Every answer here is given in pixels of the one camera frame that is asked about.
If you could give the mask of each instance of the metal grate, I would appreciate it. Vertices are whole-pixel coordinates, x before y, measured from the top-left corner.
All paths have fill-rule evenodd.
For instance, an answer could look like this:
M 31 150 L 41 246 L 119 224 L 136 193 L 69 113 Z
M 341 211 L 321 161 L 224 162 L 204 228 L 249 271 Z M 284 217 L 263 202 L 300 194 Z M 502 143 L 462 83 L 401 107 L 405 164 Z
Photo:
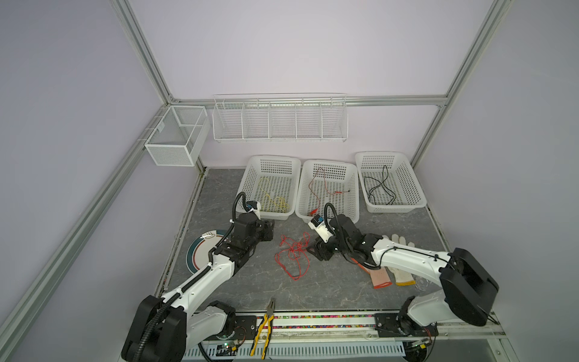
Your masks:
M 214 138 L 219 142 L 345 141 L 346 97 L 334 94 L 243 103 L 215 96 L 213 128 Z
M 217 345 L 210 344 L 205 350 L 214 360 L 230 360 L 231 357 L 216 357 Z M 239 348 L 235 359 L 261 359 L 263 347 L 258 346 L 250 356 L 251 343 Z M 270 343 L 267 357 L 272 359 L 321 360 L 351 357 L 404 357 L 402 342 L 327 342 L 327 343 Z M 185 351 L 183 361 L 202 360 L 199 348 Z
M 157 165 L 191 165 L 191 159 L 185 147 L 147 147 L 147 150 Z

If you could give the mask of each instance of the white wire shelf basket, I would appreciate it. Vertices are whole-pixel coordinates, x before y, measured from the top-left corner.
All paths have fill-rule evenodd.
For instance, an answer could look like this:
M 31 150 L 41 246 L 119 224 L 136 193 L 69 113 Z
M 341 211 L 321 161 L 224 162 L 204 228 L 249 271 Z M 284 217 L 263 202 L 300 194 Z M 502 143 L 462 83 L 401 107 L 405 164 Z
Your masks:
M 145 147 L 158 166 L 195 166 L 210 127 L 205 107 L 172 105 Z
M 238 94 L 215 97 L 218 142 L 345 141 L 345 94 Z

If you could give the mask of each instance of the pliers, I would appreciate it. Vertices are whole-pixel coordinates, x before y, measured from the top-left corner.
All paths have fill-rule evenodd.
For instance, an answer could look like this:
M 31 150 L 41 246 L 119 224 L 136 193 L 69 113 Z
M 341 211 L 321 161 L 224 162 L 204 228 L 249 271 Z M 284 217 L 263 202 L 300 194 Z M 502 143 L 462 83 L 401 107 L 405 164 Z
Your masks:
M 255 354 L 255 348 L 257 348 L 257 341 L 259 340 L 259 336 L 261 335 L 261 331 L 267 324 L 267 337 L 265 339 L 265 346 L 263 346 L 263 352 L 261 354 L 261 359 L 265 359 L 265 353 L 267 352 L 267 346 L 269 345 L 269 339 L 272 336 L 272 322 L 273 322 L 273 310 L 276 308 L 276 299 L 271 298 L 269 304 L 267 305 L 267 309 L 265 310 L 265 315 L 263 315 L 263 320 L 257 329 L 257 333 L 255 334 L 254 343 L 251 346 L 250 356 Z

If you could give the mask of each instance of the plastic crate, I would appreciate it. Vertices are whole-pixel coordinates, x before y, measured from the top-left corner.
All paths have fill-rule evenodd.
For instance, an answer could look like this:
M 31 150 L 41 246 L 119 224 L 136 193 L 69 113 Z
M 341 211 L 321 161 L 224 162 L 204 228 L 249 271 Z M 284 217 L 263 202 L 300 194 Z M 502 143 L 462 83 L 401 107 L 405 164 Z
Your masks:
M 262 218 L 287 220 L 295 211 L 301 165 L 297 158 L 253 156 L 237 193 L 245 192 L 247 201 L 259 201 Z M 241 201 L 236 210 L 245 212 Z
M 314 179 L 312 190 L 315 195 L 309 188 L 312 179 Z M 360 201 L 356 167 L 351 163 L 336 161 L 305 161 L 299 181 L 298 206 L 295 214 L 304 222 L 309 222 L 312 219 L 311 212 L 318 209 L 316 213 L 322 215 L 327 202 L 331 202 L 339 214 L 344 214 L 353 222 L 358 222 Z
M 394 200 L 382 187 L 377 187 L 372 192 L 373 197 L 368 197 L 368 192 L 379 185 L 379 181 L 382 181 L 384 165 L 388 171 L 388 177 L 384 183 L 395 194 Z M 366 208 L 369 212 L 407 213 L 417 207 L 426 206 L 424 193 L 404 154 L 399 152 L 360 152 L 356 154 L 356 166 Z
M 205 107 L 172 105 L 145 147 L 158 166 L 195 166 L 209 128 Z

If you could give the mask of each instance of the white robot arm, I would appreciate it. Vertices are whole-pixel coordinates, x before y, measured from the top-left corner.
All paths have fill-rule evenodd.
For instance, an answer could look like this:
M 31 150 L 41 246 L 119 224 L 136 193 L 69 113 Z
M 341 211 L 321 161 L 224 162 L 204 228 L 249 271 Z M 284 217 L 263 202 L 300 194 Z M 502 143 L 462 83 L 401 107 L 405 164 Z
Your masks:
M 499 286 L 478 261 L 466 250 L 423 250 L 392 242 L 387 236 L 362 234 L 351 219 L 337 215 L 328 221 L 316 215 L 309 222 L 319 238 L 307 248 L 319 260 L 329 260 L 339 253 L 369 269 L 390 266 L 421 276 L 442 287 L 423 297 L 411 297 L 402 306 L 396 321 L 383 329 L 393 336 L 417 335 L 431 323 L 460 318 L 474 326 L 484 326 Z
M 245 213 L 236 217 L 238 201 Z M 232 225 L 208 253 L 209 262 L 160 298 L 145 298 L 137 309 L 121 357 L 130 362 L 181 361 L 185 346 L 212 335 L 233 334 L 235 308 L 218 301 L 195 314 L 218 286 L 231 278 L 255 252 L 273 238 L 273 221 L 261 220 L 259 202 L 246 202 L 240 192 L 233 203 Z
M 246 213 L 236 217 L 240 199 Z M 379 333 L 387 332 L 387 337 L 434 336 L 438 332 L 431 323 L 436 321 L 461 318 L 475 326 L 486 323 L 499 287 L 468 251 L 434 252 L 402 246 L 382 235 L 363 235 L 345 215 L 329 220 L 328 208 L 337 215 L 328 203 L 325 217 L 316 215 L 309 223 L 319 237 L 307 250 L 319 260 L 339 253 L 369 269 L 391 266 L 442 287 L 423 297 L 408 298 L 395 318 L 381 323 Z M 150 295 L 141 302 L 121 357 L 130 362 L 177 362 L 187 345 L 212 335 L 231 336 L 234 308 L 216 301 L 201 313 L 195 311 L 247 262 L 259 242 L 272 238 L 273 223 L 260 219 L 259 203 L 246 202 L 245 194 L 240 193 L 233 203 L 232 226 L 209 251 L 207 266 L 161 298 Z

